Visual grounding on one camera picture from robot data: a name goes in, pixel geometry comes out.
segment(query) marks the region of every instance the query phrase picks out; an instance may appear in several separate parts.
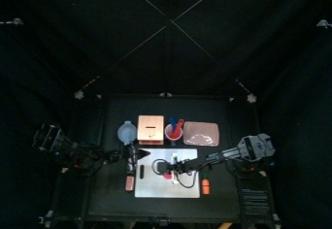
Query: black wall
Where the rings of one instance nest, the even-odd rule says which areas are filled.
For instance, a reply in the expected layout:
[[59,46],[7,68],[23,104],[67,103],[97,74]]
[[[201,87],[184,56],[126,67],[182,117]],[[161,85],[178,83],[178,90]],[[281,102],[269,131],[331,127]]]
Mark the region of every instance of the black wall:
[[316,35],[260,103],[263,128],[277,148],[275,202],[289,228],[332,227],[332,31]]
[[32,137],[43,123],[67,127],[73,98],[4,28],[0,39],[0,227],[34,228],[51,206],[55,168]]

